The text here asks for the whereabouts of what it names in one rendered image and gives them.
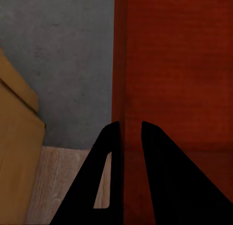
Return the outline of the storage box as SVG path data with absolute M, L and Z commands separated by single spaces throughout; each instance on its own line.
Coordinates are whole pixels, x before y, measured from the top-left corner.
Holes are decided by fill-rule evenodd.
M 233 204 L 233 0 L 115 0 L 115 121 L 123 225 L 156 225 L 143 121 Z

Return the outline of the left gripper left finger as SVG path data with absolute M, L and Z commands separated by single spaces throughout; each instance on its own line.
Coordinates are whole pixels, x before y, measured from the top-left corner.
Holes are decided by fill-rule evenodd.
M 112 153 L 110 206 L 94 209 L 109 152 Z M 123 225 L 118 121 L 101 131 L 50 225 Z

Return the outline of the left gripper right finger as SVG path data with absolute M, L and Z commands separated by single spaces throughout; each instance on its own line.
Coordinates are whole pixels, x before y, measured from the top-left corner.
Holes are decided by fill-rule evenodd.
M 143 121 L 141 141 L 156 225 L 233 225 L 233 204 L 160 127 Z

